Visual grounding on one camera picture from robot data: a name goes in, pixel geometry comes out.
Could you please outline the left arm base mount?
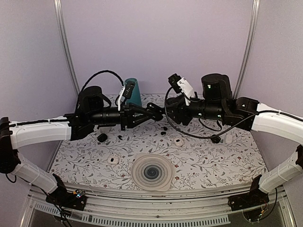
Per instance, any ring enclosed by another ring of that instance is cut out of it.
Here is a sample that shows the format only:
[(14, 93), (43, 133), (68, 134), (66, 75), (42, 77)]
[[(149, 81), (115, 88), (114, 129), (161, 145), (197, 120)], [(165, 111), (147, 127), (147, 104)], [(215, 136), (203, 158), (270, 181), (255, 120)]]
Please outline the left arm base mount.
[(86, 192), (79, 189), (68, 192), (61, 178), (55, 174), (53, 176), (57, 182), (57, 188), (54, 192), (47, 194), (45, 201), (59, 207), (84, 211), (87, 202)]

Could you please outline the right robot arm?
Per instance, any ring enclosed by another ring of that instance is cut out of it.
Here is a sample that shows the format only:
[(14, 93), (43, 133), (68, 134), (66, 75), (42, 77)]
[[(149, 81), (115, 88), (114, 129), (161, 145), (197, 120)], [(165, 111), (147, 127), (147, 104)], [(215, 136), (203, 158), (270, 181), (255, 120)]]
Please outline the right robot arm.
[(234, 99), (227, 75), (208, 74), (201, 78), (203, 99), (189, 82), (177, 74), (168, 78), (177, 97), (165, 97), (164, 111), (169, 122), (187, 126), (192, 119), (218, 120), (231, 129), (266, 132), (297, 142), (296, 151), (283, 163), (256, 177), (245, 195), (248, 206), (255, 206), (276, 187), (303, 172), (303, 119), (269, 107), (258, 100)]

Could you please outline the white earbud charging case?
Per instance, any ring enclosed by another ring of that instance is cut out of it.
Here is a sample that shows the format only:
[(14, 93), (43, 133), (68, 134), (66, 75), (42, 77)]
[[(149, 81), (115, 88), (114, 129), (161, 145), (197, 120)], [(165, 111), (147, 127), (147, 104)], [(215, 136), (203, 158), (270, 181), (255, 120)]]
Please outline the white earbud charging case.
[(184, 145), (184, 141), (181, 138), (175, 138), (173, 142), (177, 147), (182, 147)]

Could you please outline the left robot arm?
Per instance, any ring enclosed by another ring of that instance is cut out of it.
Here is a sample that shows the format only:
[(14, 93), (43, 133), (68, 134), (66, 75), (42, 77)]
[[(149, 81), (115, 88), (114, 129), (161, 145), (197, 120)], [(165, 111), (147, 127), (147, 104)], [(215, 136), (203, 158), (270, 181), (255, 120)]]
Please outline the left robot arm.
[(109, 127), (119, 124), (121, 130), (125, 130), (150, 119), (162, 119), (159, 109), (132, 103), (112, 107), (101, 87), (87, 87), (79, 93), (74, 113), (31, 122), (11, 122), (7, 117), (1, 118), (0, 172), (23, 178), (51, 194), (60, 205), (67, 205), (71, 200), (70, 194), (64, 190), (59, 178), (31, 163), (18, 153), (18, 149), (49, 141), (80, 140), (91, 134), (96, 125)]

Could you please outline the black oval earbud case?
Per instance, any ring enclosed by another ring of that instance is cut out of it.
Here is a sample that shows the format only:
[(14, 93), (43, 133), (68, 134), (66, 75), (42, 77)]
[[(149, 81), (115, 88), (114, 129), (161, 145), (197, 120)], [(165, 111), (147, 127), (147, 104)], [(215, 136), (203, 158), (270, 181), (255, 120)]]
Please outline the black oval earbud case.
[(147, 110), (152, 113), (152, 119), (155, 121), (161, 121), (165, 114), (163, 108), (154, 103), (148, 103)]

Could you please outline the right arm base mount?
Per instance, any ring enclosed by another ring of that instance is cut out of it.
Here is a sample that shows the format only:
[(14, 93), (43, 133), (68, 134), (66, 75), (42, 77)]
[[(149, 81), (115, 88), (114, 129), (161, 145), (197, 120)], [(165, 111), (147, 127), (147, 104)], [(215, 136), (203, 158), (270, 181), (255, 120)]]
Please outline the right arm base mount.
[(248, 192), (230, 196), (228, 198), (228, 206), (232, 211), (247, 209), (269, 202), (268, 193), (264, 193), (259, 189), (261, 176), (262, 175), (258, 175), (253, 179)]

